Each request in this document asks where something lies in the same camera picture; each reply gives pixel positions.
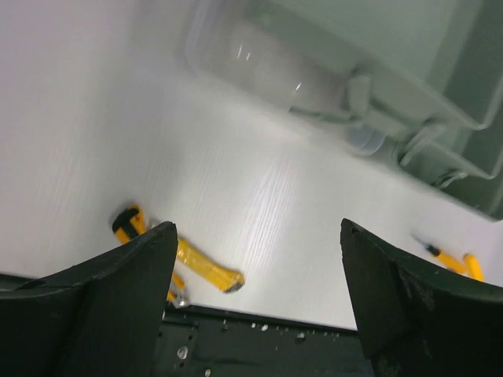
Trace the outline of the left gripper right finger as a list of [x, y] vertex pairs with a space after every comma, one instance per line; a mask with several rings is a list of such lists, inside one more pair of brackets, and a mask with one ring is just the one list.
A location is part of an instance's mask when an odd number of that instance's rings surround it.
[[500, 376], [502, 289], [452, 273], [341, 221], [342, 261], [377, 376]]

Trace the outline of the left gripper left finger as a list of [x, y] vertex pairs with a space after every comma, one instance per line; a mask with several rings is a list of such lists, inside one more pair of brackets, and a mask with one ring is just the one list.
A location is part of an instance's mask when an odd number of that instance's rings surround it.
[[69, 269], [1, 293], [4, 376], [147, 376], [178, 234], [163, 222]]

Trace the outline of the yellow handled screwdriver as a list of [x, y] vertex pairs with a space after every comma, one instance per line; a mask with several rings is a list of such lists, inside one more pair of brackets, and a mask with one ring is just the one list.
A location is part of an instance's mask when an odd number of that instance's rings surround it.
[[473, 254], [465, 254], [463, 260], [467, 269], [467, 274], [473, 280], [484, 281], [484, 274], [479, 264], [478, 258]]

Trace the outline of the yellow black utility knife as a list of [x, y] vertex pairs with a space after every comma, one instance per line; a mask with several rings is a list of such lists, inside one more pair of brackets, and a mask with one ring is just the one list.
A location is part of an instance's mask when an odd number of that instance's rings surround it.
[[[125, 244], [150, 230], [152, 224], [145, 220], [143, 210], [137, 204], [132, 204], [115, 216], [111, 228], [119, 242]], [[176, 309], [190, 305], [185, 281], [175, 271], [171, 275], [167, 301]]]

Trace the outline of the green toolbox with clear lid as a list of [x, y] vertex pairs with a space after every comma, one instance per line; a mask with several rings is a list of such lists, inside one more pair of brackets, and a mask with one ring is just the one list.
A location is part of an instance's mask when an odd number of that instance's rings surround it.
[[185, 56], [466, 207], [502, 218], [499, 1], [198, 1]]

